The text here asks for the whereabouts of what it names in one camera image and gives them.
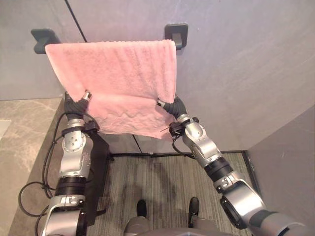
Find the pink towel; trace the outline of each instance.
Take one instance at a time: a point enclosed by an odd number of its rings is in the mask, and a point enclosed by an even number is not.
[[[49,44],[49,61],[73,100],[92,93],[89,114],[106,134],[170,140],[173,116],[156,105],[173,102],[176,48],[171,40]]]

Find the cable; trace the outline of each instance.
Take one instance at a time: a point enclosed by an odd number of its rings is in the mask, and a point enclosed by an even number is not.
[[[29,213],[27,210],[25,210],[25,208],[23,207],[23,204],[22,204],[22,199],[21,199],[22,193],[23,193],[24,189],[26,189],[28,186],[30,186],[32,184],[40,184],[42,186],[42,188],[44,188],[44,184],[42,182],[38,182],[38,181],[30,182],[30,183],[24,185],[23,188],[21,188],[19,196],[18,196],[19,207],[24,214],[26,214],[30,217],[39,217],[40,214]]]
[[[179,138],[180,136],[177,136],[173,139],[173,143],[172,143],[172,147],[174,148],[175,151],[177,151],[179,154],[183,155],[183,156],[187,156],[191,159],[195,159],[194,156],[191,154],[191,153],[184,153],[184,152],[181,152],[176,146],[175,146],[175,142],[176,140]]]
[[[19,207],[20,207],[21,211],[24,214],[28,215],[28,216],[31,216],[31,217],[38,217],[38,216],[40,216],[38,214],[29,213],[23,207],[21,198],[22,198],[23,191],[28,186],[30,186],[32,184],[40,184],[42,186],[42,189],[44,189],[46,197],[49,198],[49,199],[53,197],[53,194],[52,194],[51,190],[55,190],[55,188],[50,187],[49,184],[48,184],[48,170],[49,170],[49,165],[50,165],[50,161],[51,161],[51,157],[52,157],[52,154],[53,154],[54,147],[57,144],[57,141],[62,138],[62,136],[60,136],[60,137],[58,137],[56,139],[56,134],[57,134],[57,131],[58,131],[58,128],[59,128],[59,124],[60,124],[62,118],[64,117],[64,115],[69,115],[69,114],[75,114],[75,115],[80,115],[80,116],[87,116],[90,119],[92,119],[96,123],[96,125],[98,126],[97,121],[91,115],[89,115],[87,113],[82,113],[82,112],[64,112],[64,113],[62,113],[60,115],[60,117],[58,118],[55,130],[54,130],[54,134],[53,134],[53,138],[52,138],[53,141],[51,142],[50,147],[48,148],[48,151],[47,151],[46,156],[44,158],[44,163],[43,163],[43,168],[42,168],[42,173],[41,173],[41,175],[42,175],[42,182],[34,181],[34,182],[27,183],[26,185],[24,185],[21,188],[19,196],[18,196]]]
[[[36,220],[36,223],[35,223],[35,236],[38,236],[38,224],[39,224],[39,221],[41,219],[42,216],[45,215],[45,211],[48,209],[49,206],[45,207],[45,209],[41,212],[41,214],[38,216],[37,220]]]

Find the metal joint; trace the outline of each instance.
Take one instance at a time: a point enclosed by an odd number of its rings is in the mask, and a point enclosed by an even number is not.
[[[221,193],[238,181],[244,181],[244,180],[242,179],[242,176],[240,173],[238,173],[237,171],[233,171],[229,173],[228,175],[218,179],[216,182],[213,183],[213,186],[219,193]]]

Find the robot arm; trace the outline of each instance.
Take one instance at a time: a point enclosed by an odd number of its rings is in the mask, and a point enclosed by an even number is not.
[[[197,118],[191,118],[183,102],[176,97],[174,103],[157,101],[176,122],[170,124],[174,139],[183,137],[194,158],[206,171],[218,193],[220,204],[230,222],[238,229],[249,228],[255,236],[306,236],[307,228],[290,217],[268,211],[260,196],[232,169],[216,144],[209,139]]]
[[[66,112],[85,112],[91,94],[74,103],[66,93]],[[85,202],[85,184],[90,170],[93,142],[84,133],[83,116],[67,115],[67,128],[63,130],[63,158],[55,195],[51,198],[42,236],[85,236],[86,220],[82,208]]]

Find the wall-mounted bracket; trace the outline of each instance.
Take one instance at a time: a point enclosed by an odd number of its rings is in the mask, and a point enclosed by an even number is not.
[[[37,44],[34,46],[34,51],[37,54],[46,54],[45,46],[48,44],[60,43],[52,29],[32,29],[31,34],[37,41]]]
[[[165,39],[171,39],[175,42],[176,50],[181,50],[187,44],[188,25],[187,24],[169,24],[164,29]]]

